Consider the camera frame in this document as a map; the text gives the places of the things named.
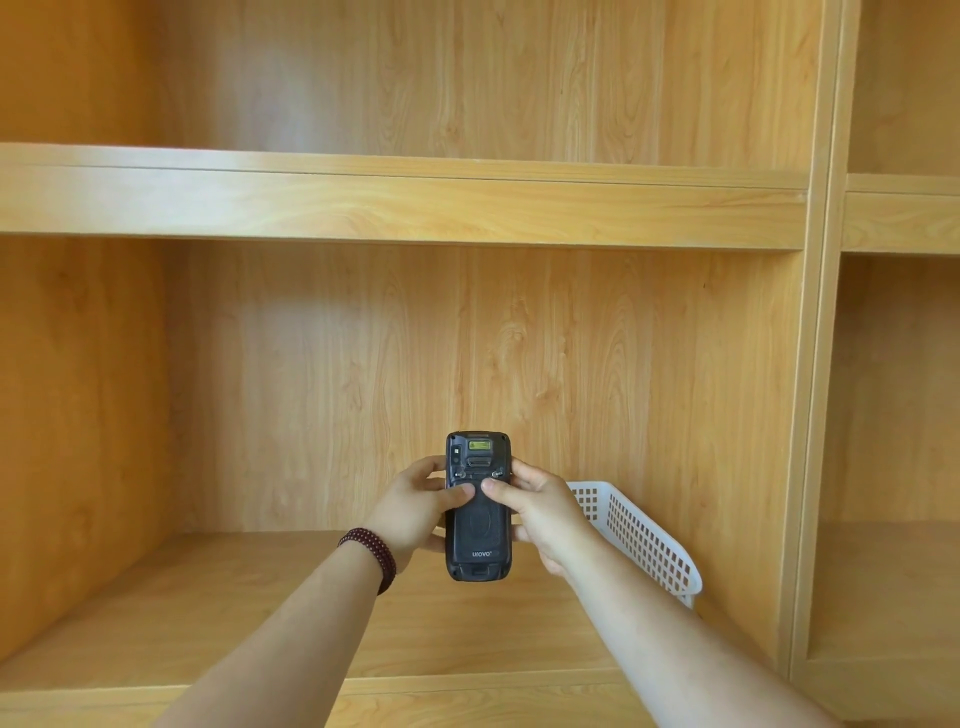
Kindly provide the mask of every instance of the shelf edge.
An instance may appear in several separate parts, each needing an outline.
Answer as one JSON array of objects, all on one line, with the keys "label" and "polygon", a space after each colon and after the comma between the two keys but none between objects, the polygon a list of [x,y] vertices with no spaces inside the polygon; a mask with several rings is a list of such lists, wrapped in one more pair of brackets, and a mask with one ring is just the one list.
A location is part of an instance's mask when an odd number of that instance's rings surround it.
[{"label": "shelf edge", "polygon": [[801,250],[790,190],[0,166],[0,232]]}]

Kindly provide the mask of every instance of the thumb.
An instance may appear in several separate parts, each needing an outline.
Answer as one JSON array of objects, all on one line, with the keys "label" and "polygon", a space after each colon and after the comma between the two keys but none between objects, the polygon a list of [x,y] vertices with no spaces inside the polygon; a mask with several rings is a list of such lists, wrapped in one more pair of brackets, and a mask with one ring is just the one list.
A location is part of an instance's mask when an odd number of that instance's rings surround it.
[{"label": "thumb", "polygon": [[527,499],[526,494],[519,488],[507,485],[502,480],[494,480],[491,477],[484,480],[480,487],[483,488],[483,492],[487,494],[490,500],[495,500],[501,505],[513,508],[518,513],[523,511],[523,504],[526,503]]},{"label": "thumb", "polygon": [[472,483],[464,483],[455,488],[437,491],[437,499],[440,501],[440,510],[448,511],[451,508],[459,508],[466,504],[476,493]]}]

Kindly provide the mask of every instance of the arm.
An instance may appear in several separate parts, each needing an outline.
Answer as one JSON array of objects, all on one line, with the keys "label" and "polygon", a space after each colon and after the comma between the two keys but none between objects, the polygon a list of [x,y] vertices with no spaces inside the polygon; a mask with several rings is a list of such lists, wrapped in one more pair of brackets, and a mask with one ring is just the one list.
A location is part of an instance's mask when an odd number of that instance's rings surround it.
[{"label": "arm", "polygon": [[516,538],[566,578],[658,725],[839,725],[607,543],[557,476],[516,459],[513,472],[513,485],[485,480],[484,492],[520,514]]},{"label": "arm", "polygon": [[[397,572],[418,546],[443,550],[431,535],[443,511],[473,486],[444,490],[442,456],[398,475],[365,527],[386,543]],[[187,690],[157,721],[177,726],[322,725],[333,708],[373,611],[383,572],[364,546],[346,542],[252,635]]]}]

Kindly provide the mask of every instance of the finger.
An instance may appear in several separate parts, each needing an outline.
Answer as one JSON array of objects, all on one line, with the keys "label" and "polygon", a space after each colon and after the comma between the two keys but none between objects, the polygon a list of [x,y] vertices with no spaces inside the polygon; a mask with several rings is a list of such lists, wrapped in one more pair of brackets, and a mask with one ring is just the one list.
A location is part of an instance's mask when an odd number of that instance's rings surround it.
[{"label": "finger", "polygon": [[523,541],[528,544],[530,543],[530,534],[527,533],[526,526],[514,526],[514,541]]},{"label": "finger", "polygon": [[444,553],[446,550],[446,543],[443,536],[438,536],[436,533],[431,533],[426,537],[426,541],[423,542],[421,546],[425,551],[436,551],[437,553]]},{"label": "finger", "polygon": [[523,513],[523,506],[526,503],[526,496],[519,488],[507,485],[502,480],[494,480],[491,477],[486,478],[480,486],[483,492],[487,494],[490,500],[501,503],[508,508],[513,508],[518,513]]},{"label": "finger", "polygon": [[410,477],[424,478],[446,467],[446,455],[427,455],[407,468],[404,472]]},{"label": "finger", "polygon": [[445,491],[437,493],[437,500],[440,502],[440,510],[448,511],[451,508],[459,508],[466,504],[476,493],[472,483],[464,483],[456,488],[447,488]]},{"label": "finger", "polygon": [[550,475],[547,471],[542,471],[540,468],[527,465],[518,457],[515,457],[513,462],[511,462],[510,469],[514,474],[514,478],[518,480],[516,484],[517,488],[524,491],[540,490],[543,487],[543,482]]}]

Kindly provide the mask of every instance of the white plastic basket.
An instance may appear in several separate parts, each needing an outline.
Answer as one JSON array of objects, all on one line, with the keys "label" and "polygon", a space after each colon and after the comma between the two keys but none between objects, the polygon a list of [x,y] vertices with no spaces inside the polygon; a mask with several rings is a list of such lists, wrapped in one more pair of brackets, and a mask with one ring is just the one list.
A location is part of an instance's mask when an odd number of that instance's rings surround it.
[{"label": "white plastic basket", "polygon": [[700,572],[686,549],[653,519],[633,505],[611,483],[582,480],[568,483],[584,515],[611,544],[686,606],[704,588]]}]

